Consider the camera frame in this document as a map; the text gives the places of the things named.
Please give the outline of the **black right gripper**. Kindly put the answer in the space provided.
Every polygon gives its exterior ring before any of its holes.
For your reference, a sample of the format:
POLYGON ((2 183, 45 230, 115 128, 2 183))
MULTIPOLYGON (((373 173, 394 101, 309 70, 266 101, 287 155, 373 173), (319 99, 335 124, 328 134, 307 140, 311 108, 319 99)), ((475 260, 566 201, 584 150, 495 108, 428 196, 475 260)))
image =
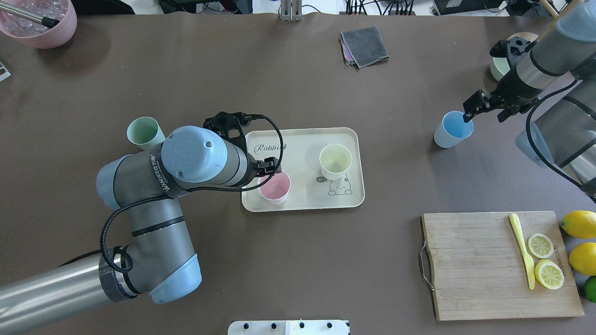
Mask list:
POLYGON ((463 121, 469 123, 475 116, 499 109, 498 122, 504 122, 516 114, 526 114, 539 101, 542 88, 534 88, 524 83, 515 70, 509 70, 499 81, 495 90, 487 94, 476 91, 463 102, 463 121))

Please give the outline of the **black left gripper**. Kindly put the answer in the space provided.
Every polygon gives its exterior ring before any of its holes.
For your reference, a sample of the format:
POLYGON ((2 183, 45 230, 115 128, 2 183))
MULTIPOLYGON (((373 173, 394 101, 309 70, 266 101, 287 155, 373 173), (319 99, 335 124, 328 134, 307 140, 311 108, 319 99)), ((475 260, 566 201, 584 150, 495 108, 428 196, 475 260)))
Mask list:
POLYGON ((267 178, 270 175, 282 172, 282 169, 276 169, 279 162, 276 157, 267 157, 264 161, 258 161, 251 154, 248 154, 247 159, 247 185, 255 178, 267 178))

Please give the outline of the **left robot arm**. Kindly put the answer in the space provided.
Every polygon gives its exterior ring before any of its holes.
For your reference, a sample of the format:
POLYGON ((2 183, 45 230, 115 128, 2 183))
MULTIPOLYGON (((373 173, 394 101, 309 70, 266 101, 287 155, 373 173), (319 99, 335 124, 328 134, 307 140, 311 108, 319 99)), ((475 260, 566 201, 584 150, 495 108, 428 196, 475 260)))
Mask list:
POLYGON ((1 333, 13 335, 148 293, 175 301, 202 282, 179 199, 203 189, 245 191, 278 158, 256 161, 244 138, 186 126, 151 150, 104 166, 96 189, 114 210, 97 255, 1 288, 1 333))

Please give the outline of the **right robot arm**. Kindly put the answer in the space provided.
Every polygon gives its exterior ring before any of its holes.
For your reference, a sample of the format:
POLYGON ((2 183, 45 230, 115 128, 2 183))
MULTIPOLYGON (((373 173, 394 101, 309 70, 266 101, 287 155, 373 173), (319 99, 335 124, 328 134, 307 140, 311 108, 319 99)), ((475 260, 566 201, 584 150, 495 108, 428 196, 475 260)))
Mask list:
POLYGON ((476 91, 463 103, 463 121, 498 110, 498 121, 524 114, 516 143, 595 199, 595 51, 593 0, 578 0, 536 40, 513 37, 490 50, 509 71, 496 88, 476 91))

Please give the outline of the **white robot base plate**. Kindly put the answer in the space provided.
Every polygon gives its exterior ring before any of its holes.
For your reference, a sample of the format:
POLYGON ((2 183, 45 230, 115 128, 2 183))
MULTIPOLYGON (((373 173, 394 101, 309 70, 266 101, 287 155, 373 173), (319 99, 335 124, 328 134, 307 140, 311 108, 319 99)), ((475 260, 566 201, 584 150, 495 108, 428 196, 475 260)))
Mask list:
POLYGON ((228 335, 349 335, 344 320, 260 320, 230 323, 228 335))

